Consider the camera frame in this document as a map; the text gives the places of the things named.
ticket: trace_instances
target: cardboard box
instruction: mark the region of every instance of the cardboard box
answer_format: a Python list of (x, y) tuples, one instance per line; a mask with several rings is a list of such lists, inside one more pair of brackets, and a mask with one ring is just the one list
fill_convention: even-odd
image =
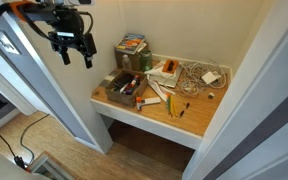
[[(122, 77), (124, 74), (131, 74), (133, 76), (138, 75), (140, 77), (140, 85), (136, 88), (136, 90), (133, 92), (132, 95), (126, 95), (126, 94), (121, 94), (120, 92), (117, 91), (112, 91), (112, 89), (114, 89), (115, 85), (114, 82), (119, 79), (120, 77)], [(105, 88), (105, 92), (107, 95), (107, 98), (111, 101), (117, 102), (117, 103), (121, 103), (124, 105), (127, 105), (129, 107), (134, 107), (136, 105), (136, 97), (138, 96), (142, 96), (142, 94), (144, 93), (146, 87), (147, 87), (147, 77), (146, 74), (141, 73), (141, 72), (136, 72), (136, 71), (129, 71), (129, 70), (121, 70), (120, 73), (118, 73), (118, 75), (116, 75), (116, 77), (110, 82), (110, 84), (108, 86), (106, 86)]]
[[(116, 51), (115, 50), (115, 47), (114, 47), (114, 51), (115, 51), (115, 59), (116, 59), (116, 64), (117, 64), (117, 67), (118, 68), (123, 68), (123, 65), (122, 65), (122, 59), (123, 59), (123, 55), (124, 54), (127, 54), (127, 53), (123, 53), (123, 52), (120, 52), (120, 51)], [(131, 64), (132, 64), (132, 70), (133, 71), (141, 71), (141, 66), (140, 66), (140, 53), (137, 52), (136, 54), (127, 54), (128, 57), (130, 58), (131, 60)]]

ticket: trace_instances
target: power cable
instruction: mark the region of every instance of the power cable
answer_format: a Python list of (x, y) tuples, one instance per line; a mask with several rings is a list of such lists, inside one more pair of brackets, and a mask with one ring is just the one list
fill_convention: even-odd
[(12, 155), (13, 155), (14, 158), (15, 158), (15, 154), (14, 154), (14, 152), (13, 152), (13, 150), (12, 150), (10, 144), (9, 144), (9, 143), (8, 143), (8, 142), (3, 138), (3, 136), (2, 136), (1, 134), (0, 134), (0, 138), (5, 142), (5, 144), (8, 146), (8, 148), (10, 149)]
[(24, 136), (25, 136), (25, 134), (26, 134), (26, 131), (27, 131), (30, 127), (32, 127), (34, 124), (40, 122), (41, 120), (45, 119), (45, 118), (46, 118), (47, 116), (49, 116), (49, 115), (50, 115), (50, 114), (47, 114), (47, 115), (45, 115), (44, 117), (36, 120), (35, 122), (33, 122), (32, 124), (30, 124), (29, 126), (27, 126), (27, 127), (24, 129), (24, 131), (23, 131), (23, 133), (22, 133), (22, 135), (21, 135), (21, 139), (20, 139), (20, 144), (21, 144), (21, 146), (23, 146), (26, 150), (28, 150), (28, 151), (31, 153), (31, 155), (32, 155), (32, 158), (31, 158), (29, 164), (31, 164), (31, 163), (34, 161), (35, 155), (34, 155), (33, 151), (32, 151), (30, 148), (28, 148), (27, 146), (25, 146), (25, 145), (23, 144), (23, 139), (24, 139)]
[[(184, 79), (177, 83), (178, 89), (175, 91), (178, 91), (182, 96), (197, 97), (199, 93), (204, 92), (208, 87), (217, 89), (216, 92), (218, 92), (227, 83), (225, 72), (216, 61), (205, 59), (200, 62), (181, 66), (184, 71)], [(221, 77), (210, 84), (206, 84), (202, 76), (214, 71), (218, 72)]]

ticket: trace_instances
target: small container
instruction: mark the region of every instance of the small container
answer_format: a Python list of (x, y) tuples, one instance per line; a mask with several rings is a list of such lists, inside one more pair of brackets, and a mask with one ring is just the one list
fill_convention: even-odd
[[(131, 74), (132, 76), (138, 75), (141, 83), (137, 88), (134, 89), (134, 92), (130, 95), (120, 93), (119, 91), (112, 91), (112, 88), (115, 87), (115, 81), (125, 76), (126, 74)], [(126, 105), (128, 107), (136, 106), (136, 97), (141, 97), (146, 89), (147, 85), (147, 76), (144, 73), (136, 72), (136, 71), (128, 71), (121, 70), (115, 78), (105, 87), (105, 93), (107, 95), (107, 99), (110, 101), (114, 101), (116, 103), (120, 103)]]
[(142, 110), (142, 98), (136, 97), (136, 109), (138, 111)]
[(132, 70), (131, 60), (130, 58), (128, 58), (127, 54), (123, 55), (122, 65), (123, 65), (123, 69)]
[(140, 68), (142, 72), (152, 69), (152, 52), (150, 50), (142, 50), (140, 53)]

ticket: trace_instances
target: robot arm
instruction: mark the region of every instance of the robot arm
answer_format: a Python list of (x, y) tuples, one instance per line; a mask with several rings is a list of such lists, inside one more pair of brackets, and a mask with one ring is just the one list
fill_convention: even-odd
[[(14, 19), (27, 22), (32, 30), (41, 37), (48, 39), (52, 49), (61, 55), (65, 65), (70, 64), (67, 50), (73, 48), (83, 55), (86, 67), (92, 67), (91, 60), (97, 51), (93, 36), (90, 33), (93, 27), (93, 18), (88, 12), (79, 12), (72, 6), (61, 3), (32, 3), (29, 1), (5, 3), (0, 6), (0, 16), (5, 11)], [(82, 15), (91, 18), (91, 25), (85, 33)], [(48, 32), (46, 35), (34, 21), (44, 21), (52, 26), (54, 31)]]

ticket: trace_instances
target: marker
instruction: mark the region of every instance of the marker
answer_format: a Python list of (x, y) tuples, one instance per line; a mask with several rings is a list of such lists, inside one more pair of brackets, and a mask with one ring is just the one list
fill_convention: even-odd
[(133, 78), (133, 80), (132, 80), (132, 82), (131, 82), (131, 87), (134, 87), (135, 86), (135, 84), (138, 82), (138, 80), (139, 80), (139, 76), (138, 75), (135, 75), (134, 76), (134, 78)]
[(149, 105), (149, 104), (156, 104), (160, 102), (161, 102), (161, 98), (159, 97), (142, 99), (142, 106)]
[(128, 86), (129, 83), (126, 83), (121, 89), (120, 89), (120, 93), (122, 94), (123, 91), (125, 90), (125, 88)]

